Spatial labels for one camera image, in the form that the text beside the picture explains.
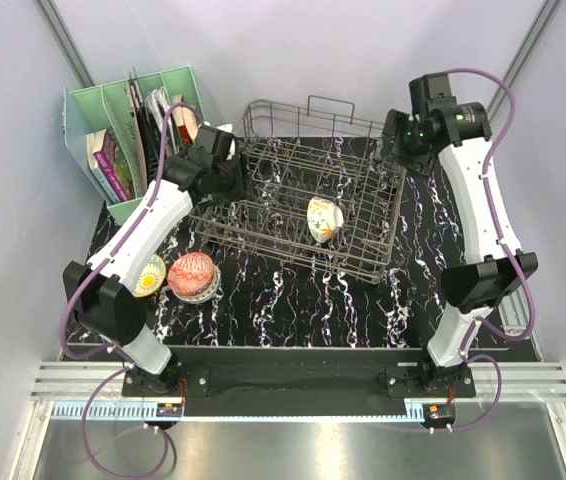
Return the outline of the white bowl black stripes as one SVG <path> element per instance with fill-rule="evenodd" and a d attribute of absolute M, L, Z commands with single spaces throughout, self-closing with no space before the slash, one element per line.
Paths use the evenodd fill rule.
<path fill-rule="evenodd" d="M 211 290 L 211 289 L 214 289 L 214 288 L 217 288 L 217 289 L 218 289 L 218 288 L 219 288 L 219 285 L 220 285 L 220 282 L 221 282 L 220 273 L 219 273 L 219 271 L 216 271 L 215 276 L 214 276 L 214 278 L 212 279 L 212 281 L 209 283 L 209 285 L 206 286 L 202 291 L 197 292 L 196 294 L 192 294 L 192 295 L 197 295 L 197 294 L 200 294 L 200 293 L 202 293 L 202 292 L 205 292 L 205 291 L 208 291 L 208 290 Z"/>

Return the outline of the blue zigzag pattern bowl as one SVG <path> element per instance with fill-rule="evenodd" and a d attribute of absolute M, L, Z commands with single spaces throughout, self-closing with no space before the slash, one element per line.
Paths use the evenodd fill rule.
<path fill-rule="evenodd" d="M 216 268 L 212 258 L 203 252 L 191 252 L 172 264 L 167 281 L 176 295 L 194 297 L 206 292 L 215 278 Z"/>

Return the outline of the plain white bowl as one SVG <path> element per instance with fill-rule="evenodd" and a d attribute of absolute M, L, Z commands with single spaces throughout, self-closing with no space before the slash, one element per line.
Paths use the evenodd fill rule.
<path fill-rule="evenodd" d="M 197 295 L 176 295 L 176 298 L 187 304 L 201 304 L 210 301 L 217 294 L 218 289 L 214 288 Z"/>

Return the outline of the grey wire dish rack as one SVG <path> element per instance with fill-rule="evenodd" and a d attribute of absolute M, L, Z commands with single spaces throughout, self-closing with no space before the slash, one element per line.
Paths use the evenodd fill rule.
<path fill-rule="evenodd" d="M 358 117 L 348 102 L 325 110 L 327 101 L 249 103 L 236 128 L 249 194 L 197 207 L 190 224 L 208 243 L 378 284 L 391 260 L 405 171 L 376 156 L 382 122 Z M 313 197 L 333 201 L 344 215 L 323 244 L 307 225 Z"/>

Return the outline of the green floral bowl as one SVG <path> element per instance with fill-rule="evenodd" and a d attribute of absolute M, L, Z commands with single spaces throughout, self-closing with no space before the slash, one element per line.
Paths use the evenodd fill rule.
<path fill-rule="evenodd" d="M 319 244 L 331 240 L 344 225 L 341 208 L 333 201 L 320 197 L 309 201 L 306 219 L 311 236 Z"/>

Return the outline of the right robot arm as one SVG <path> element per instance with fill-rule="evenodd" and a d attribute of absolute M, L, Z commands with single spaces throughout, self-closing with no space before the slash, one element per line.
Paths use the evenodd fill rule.
<path fill-rule="evenodd" d="M 504 298 L 531 293 L 538 259 L 523 251 L 509 224 L 493 161 L 502 138 L 493 134 L 483 105 L 459 103 L 446 72 L 416 78 L 409 90 L 412 111 L 388 112 L 380 154 L 421 176 L 442 167 L 457 205 L 464 263 L 441 274 L 445 308 L 416 365 L 386 368 L 385 383 L 394 396 L 471 395 L 470 345 L 492 326 L 488 318 Z"/>

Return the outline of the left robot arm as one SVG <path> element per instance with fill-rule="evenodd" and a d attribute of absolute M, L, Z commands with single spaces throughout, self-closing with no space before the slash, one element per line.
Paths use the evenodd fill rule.
<path fill-rule="evenodd" d="M 202 124 L 192 145 L 159 161 L 157 177 L 115 236 L 86 263 L 70 262 L 63 272 L 68 304 L 64 321 L 74 320 L 117 349 L 144 373 L 159 396 L 178 386 L 172 353 L 150 330 L 147 311 L 134 297 L 139 276 L 164 238 L 206 198 L 235 201 L 245 189 L 245 161 L 230 124 Z"/>

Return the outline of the yellow checked bowl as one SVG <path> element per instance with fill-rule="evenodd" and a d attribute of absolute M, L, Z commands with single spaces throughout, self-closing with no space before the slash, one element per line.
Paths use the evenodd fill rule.
<path fill-rule="evenodd" d="M 156 293 L 167 276 L 167 268 L 164 260 L 157 254 L 153 254 L 143 267 L 136 286 L 132 292 L 136 298 L 143 298 Z"/>

